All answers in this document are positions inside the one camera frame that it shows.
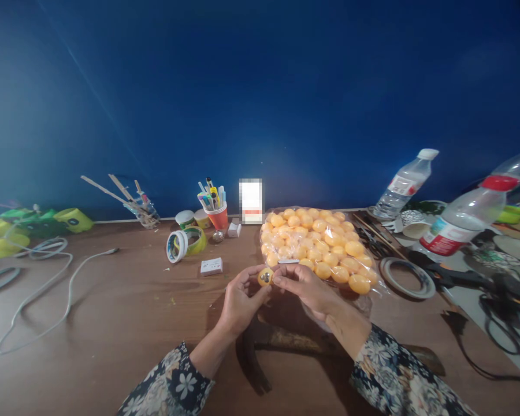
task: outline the red bottle cap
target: red bottle cap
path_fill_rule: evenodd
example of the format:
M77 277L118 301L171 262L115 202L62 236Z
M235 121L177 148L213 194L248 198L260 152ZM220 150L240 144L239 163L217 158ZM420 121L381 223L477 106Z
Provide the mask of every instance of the red bottle cap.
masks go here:
M518 185L518 179L503 175L488 176L481 184L482 188L501 192L513 190L516 185Z

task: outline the duct tape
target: duct tape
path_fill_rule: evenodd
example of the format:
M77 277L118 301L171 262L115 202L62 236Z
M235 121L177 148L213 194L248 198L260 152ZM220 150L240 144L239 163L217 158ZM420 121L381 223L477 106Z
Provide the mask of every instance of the duct tape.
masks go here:
M391 265L401 264L408 267L418 277L422 288L419 291L411 291L402 287L391 274ZM429 299L435 295L435 283L432 278L417 265L396 257L386 257L380 262L380 272L387 283L397 289L399 292L415 299Z
M189 244L189 239L197 237L197 240ZM186 255L195 255L205 249L206 235L200 227L187 227L185 230L172 232L166 244L166 254L171 263L180 262Z

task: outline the person's left hand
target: person's left hand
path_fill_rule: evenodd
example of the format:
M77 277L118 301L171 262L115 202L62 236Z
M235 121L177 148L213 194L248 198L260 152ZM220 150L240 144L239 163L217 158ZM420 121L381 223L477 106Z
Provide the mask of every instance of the person's left hand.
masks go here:
M272 291L271 285L264 286L249 297L250 285L259 286L258 273L265 267L266 265L258 265L246 268L227 285L224 308L217 325L234 338L247 329L254 314Z

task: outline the blurred label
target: blurred label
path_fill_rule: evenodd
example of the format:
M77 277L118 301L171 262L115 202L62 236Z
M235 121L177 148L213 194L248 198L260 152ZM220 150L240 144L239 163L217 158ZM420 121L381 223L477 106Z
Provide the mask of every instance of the blurred label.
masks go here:
M418 191L420 186L422 186L422 183L416 183L413 180L395 175L387 189L399 195L412 196Z
M242 224L263 223L262 179L239 179L239 207Z
M420 244L435 254L450 256L480 231L471 231L438 218L431 229L420 238Z

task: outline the scissors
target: scissors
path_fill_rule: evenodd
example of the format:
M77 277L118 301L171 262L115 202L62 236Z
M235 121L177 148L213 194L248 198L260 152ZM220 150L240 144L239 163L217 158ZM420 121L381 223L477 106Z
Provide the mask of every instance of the scissors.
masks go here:
M374 235L370 231L366 230L362 225L358 224L356 232L377 260L381 260L385 257L393 257L395 255L389 247L377 241L374 238Z

